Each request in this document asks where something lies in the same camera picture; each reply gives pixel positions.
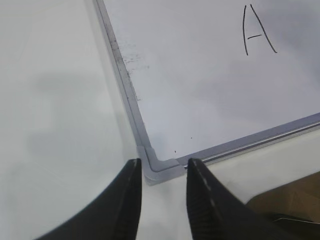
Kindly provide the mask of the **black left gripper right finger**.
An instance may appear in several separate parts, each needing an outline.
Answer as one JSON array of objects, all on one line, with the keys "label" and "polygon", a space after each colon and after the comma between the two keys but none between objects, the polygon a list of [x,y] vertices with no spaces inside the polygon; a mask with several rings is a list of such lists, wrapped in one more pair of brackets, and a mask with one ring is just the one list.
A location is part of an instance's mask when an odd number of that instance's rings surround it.
[{"label": "black left gripper right finger", "polygon": [[199,159],[188,160],[186,208],[194,240],[318,240],[319,223],[285,214],[257,214]]}]

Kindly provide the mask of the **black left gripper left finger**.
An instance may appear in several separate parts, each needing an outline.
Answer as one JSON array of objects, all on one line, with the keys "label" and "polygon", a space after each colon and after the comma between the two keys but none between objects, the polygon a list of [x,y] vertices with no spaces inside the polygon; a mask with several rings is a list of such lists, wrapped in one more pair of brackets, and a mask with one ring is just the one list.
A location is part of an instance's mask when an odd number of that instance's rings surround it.
[{"label": "black left gripper left finger", "polygon": [[142,163],[130,159],[84,209],[41,240],[134,240],[142,206]]}]

